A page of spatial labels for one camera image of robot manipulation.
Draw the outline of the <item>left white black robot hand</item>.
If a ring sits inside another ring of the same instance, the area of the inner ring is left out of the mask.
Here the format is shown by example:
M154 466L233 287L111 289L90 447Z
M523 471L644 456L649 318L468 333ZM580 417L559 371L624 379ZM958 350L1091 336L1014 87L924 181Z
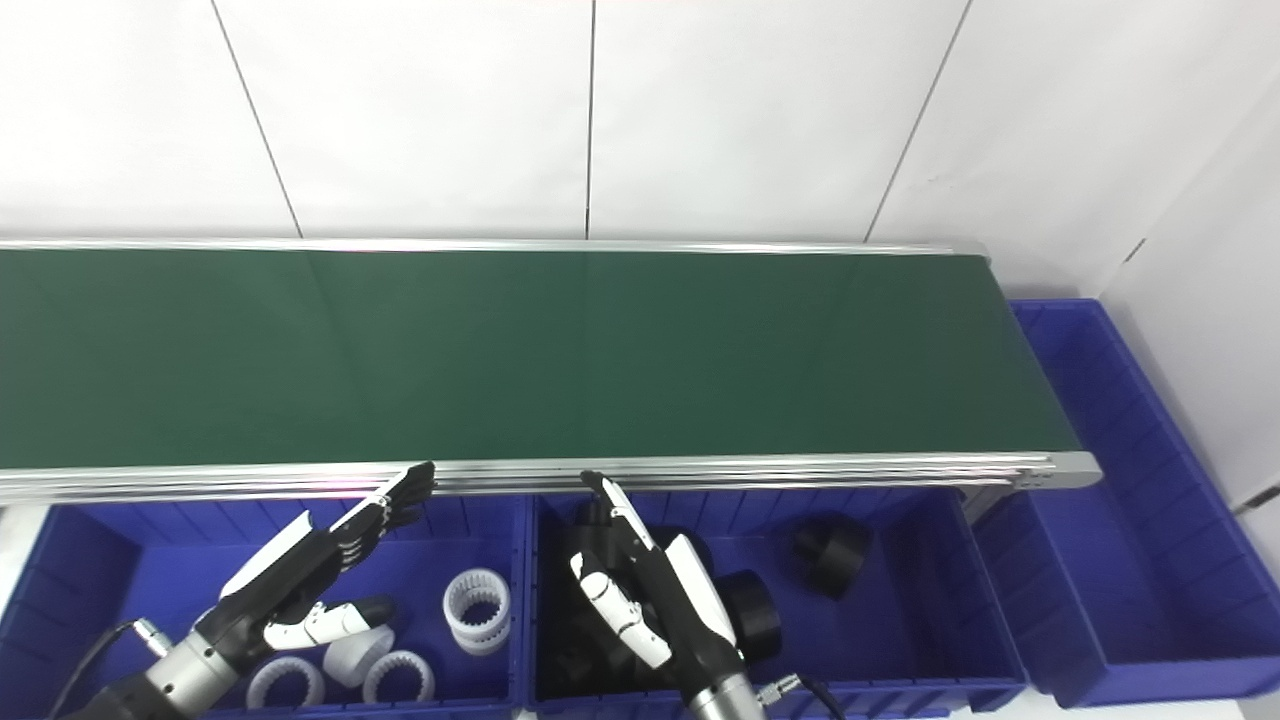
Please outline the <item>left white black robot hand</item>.
M220 660L244 675L275 653L329 644L387 625L396 615L388 594L328 606L323 594L339 575L372 555L390 530L417 521L436 487L434 462L420 462L381 483L329 527L302 512L224 585L219 601L193 626L201 660Z

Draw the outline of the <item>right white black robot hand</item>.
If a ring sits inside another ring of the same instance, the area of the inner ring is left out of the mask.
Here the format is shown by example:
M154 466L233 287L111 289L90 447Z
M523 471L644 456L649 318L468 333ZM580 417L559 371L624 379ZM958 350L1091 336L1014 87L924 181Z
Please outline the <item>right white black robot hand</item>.
M662 546L608 475L585 470L580 480L607 510L611 534L660 628L646 620L643 605L611 578L603 561L582 550L570 557L570 571L605 625L645 665L671 678L690 714L721 711L741 696L751 698L732 624L689 539L677 536Z

